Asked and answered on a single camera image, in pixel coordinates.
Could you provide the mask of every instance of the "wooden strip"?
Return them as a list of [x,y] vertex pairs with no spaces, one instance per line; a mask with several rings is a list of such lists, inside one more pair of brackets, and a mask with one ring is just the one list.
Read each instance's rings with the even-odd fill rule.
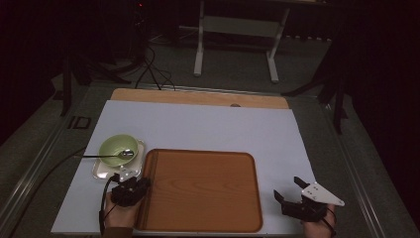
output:
[[195,105],[232,106],[238,104],[242,107],[288,109],[287,101],[283,97],[245,95],[215,92],[192,91],[166,91],[145,90],[131,88],[117,88],[111,100],[141,101],[160,103],[179,103]]

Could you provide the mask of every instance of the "wooden tray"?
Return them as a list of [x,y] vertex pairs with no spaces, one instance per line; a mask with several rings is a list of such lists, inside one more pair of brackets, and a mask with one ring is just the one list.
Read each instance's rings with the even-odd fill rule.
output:
[[152,180],[136,228],[151,231],[256,232],[263,225],[254,158],[247,153],[155,149]]

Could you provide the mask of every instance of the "dark background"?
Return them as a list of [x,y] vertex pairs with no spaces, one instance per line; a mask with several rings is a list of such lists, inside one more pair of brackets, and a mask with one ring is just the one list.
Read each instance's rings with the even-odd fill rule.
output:
[[[148,6],[150,21],[176,42],[177,26],[196,26],[197,2],[154,1]],[[249,9],[243,1],[237,2],[230,4],[230,13],[243,14]],[[114,16],[118,22],[107,22],[107,3],[112,2],[1,0],[0,144],[54,94],[51,78],[61,73],[69,50],[77,49],[102,61],[112,61],[116,53],[126,50],[120,46],[130,41],[131,30],[111,29],[127,27],[131,16],[126,13],[131,12],[132,5],[118,7],[121,14],[105,14],[120,16]],[[416,201],[420,197],[413,191],[420,177],[419,1],[335,3],[364,6],[366,11],[345,19],[341,10],[296,7],[284,33],[300,36],[303,41],[307,37],[334,39],[318,75],[346,72],[346,91],[353,96],[361,121],[419,227],[420,206]],[[225,14],[226,9],[219,4],[209,7],[217,14]],[[276,17],[275,11],[267,15]]]

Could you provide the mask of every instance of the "white table leg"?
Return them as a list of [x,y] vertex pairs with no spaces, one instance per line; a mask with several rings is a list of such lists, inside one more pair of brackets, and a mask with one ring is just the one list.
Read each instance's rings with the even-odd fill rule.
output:
[[271,81],[274,83],[278,83],[277,68],[275,67],[274,56],[275,56],[275,52],[277,51],[278,44],[280,43],[281,35],[283,33],[284,26],[286,24],[286,20],[287,20],[287,16],[289,12],[290,12],[289,8],[284,9],[283,17],[281,19],[280,24],[278,25],[278,30],[275,35],[274,46],[272,46],[271,51],[268,51],[266,53],[266,60],[268,63],[269,75],[271,77]]
[[200,20],[198,22],[198,47],[197,55],[195,57],[194,76],[201,76],[201,68],[203,66],[203,19],[204,19],[204,1],[200,1]]

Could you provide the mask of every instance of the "metal frame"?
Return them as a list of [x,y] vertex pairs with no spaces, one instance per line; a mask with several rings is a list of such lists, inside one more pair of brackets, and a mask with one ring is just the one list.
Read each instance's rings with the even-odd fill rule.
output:
[[280,22],[206,16],[204,14],[204,0],[201,0],[200,19],[198,23],[198,47],[197,55],[195,57],[194,75],[200,76],[203,67],[204,31],[247,36],[270,37],[274,38],[274,44],[272,48],[266,53],[266,60],[268,63],[271,81],[274,83],[278,83],[279,79],[277,74],[277,68],[275,66],[274,56],[277,52],[277,48],[280,43],[289,12],[289,8],[284,9]]

